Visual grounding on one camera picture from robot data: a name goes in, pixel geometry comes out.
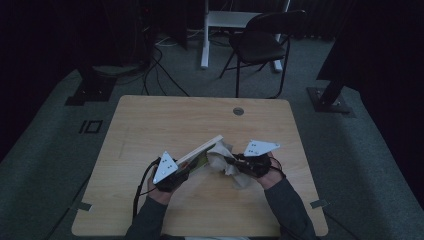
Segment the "grey cloth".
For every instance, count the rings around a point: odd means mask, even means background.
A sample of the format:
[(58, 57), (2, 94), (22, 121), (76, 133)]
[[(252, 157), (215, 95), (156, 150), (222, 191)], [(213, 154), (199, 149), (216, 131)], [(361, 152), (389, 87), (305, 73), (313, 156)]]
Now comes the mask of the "grey cloth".
[(231, 176), (233, 178), (233, 187), (235, 189), (245, 189), (251, 184), (251, 178), (248, 175), (241, 173), (235, 166), (228, 164), (228, 162), (224, 159), (225, 156), (232, 156), (232, 148), (232, 145), (221, 140), (207, 152), (208, 162), (215, 171), (221, 171), (226, 176)]

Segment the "black stand base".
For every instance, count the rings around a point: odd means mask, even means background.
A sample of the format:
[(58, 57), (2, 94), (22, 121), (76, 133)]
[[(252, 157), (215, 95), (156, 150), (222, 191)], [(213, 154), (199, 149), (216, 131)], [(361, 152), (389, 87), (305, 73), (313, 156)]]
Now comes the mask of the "black stand base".
[(86, 102), (108, 102), (116, 77), (102, 76), (92, 66), (77, 68), (82, 80), (73, 96), (69, 96), (66, 106), (83, 106)]
[(331, 81), (326, 88), (308, 87), (307, 93), (316, 112), (338, 113), (353, 118), (354, 111), (341, 95), (344, 85), (340, 81)]

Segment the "black folding chair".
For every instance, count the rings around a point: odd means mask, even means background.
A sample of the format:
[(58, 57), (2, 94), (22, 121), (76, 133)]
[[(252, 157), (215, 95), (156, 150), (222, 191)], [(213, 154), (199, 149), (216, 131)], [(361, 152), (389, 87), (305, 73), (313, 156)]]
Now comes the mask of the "black folding chair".
[(282, 75), (278, 92), (271, 99), (281, 95), (290, 53), (290, 39), (306, 18), (305, 10), (262, 13), (253, 17), (241, 33), (229, 37), (232, 53), (219, 77), (222, 78), (226, 71), (236, 70), (236, 97), (239, 97), (241, 68), (259, 65), (261, 71), (267, 63), (278, 60), (283, 60)]

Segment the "white book with green leaf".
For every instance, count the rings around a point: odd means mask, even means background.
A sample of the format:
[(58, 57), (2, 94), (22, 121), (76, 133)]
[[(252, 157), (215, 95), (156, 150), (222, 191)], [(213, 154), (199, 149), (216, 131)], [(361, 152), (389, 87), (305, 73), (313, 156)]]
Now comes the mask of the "white book with green leaf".
[(212, 149), (218, 142), (223, 139), (221, 135), (218, 135), (201, 146), (197, 147), (193, 151), (189, 152), (187, 155), (183, 156), (177, 161), (177, 166), (180, 168), (180, 165), (183, 163), (194, 163), (194, 167), (189, 171), (196, 171), (197, 169), (203, 167), (208, 163), (207, 152)]

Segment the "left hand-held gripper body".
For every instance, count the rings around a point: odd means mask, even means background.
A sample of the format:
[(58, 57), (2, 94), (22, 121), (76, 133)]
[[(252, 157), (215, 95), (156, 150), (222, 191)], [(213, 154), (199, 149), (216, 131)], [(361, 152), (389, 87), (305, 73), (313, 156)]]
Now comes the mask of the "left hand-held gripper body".
[(167, 151), (162, 154), (159, 165), (153, 177), (153, 184), (159, 191), (172, 192), (186, 180), (183, 175), (188, 169), (180, 170), (177, 163)]

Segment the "person's right hand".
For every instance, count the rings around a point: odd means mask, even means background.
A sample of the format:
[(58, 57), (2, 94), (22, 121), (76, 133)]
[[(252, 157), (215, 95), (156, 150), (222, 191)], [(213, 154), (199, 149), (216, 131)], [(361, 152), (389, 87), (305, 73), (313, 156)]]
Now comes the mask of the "person's right hand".
[(273, 187), (285, 177), (281, 163), (273, 156), (272, 152), (268, 153), (268, 157), (271, 160), (271, 169), (267, 174), (256, 179), (264, 190)]

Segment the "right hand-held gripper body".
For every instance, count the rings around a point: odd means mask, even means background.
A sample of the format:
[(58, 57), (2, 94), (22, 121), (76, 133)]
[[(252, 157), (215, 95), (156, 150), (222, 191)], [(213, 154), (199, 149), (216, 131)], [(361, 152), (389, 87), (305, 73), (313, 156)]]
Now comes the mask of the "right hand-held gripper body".
[(280, 147), (279, 143), (250, 140), (239, 158), (239, 170), (252, 177), (262, 177), (271, 168), (269, 152)]

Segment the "white desk frame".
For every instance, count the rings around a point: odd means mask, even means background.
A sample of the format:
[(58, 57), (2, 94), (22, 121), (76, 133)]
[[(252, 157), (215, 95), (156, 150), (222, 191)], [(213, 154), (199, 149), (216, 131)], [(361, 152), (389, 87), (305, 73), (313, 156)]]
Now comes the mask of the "white desk frame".
[(200, 66), (202, 69), (207, 69), (209, 66), (209, 28), (224, 27), (224, 28), (244, 28), (249, 20), (257, 16), (256, 12), (234, 12), (209, 9), (209, 0), (204, 0), (204, 37), (203, 48), (201, 55)]

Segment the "person's left hand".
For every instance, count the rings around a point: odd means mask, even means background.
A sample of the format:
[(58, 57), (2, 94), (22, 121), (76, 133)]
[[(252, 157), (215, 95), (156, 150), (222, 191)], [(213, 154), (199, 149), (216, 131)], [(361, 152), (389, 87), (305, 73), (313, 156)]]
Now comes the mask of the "person's left hand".
[(153, 176), (150, 176), (148, 179), (148, 196), (162, 205), (168, 205), (173, 193), (159, 191), (153, 184)]

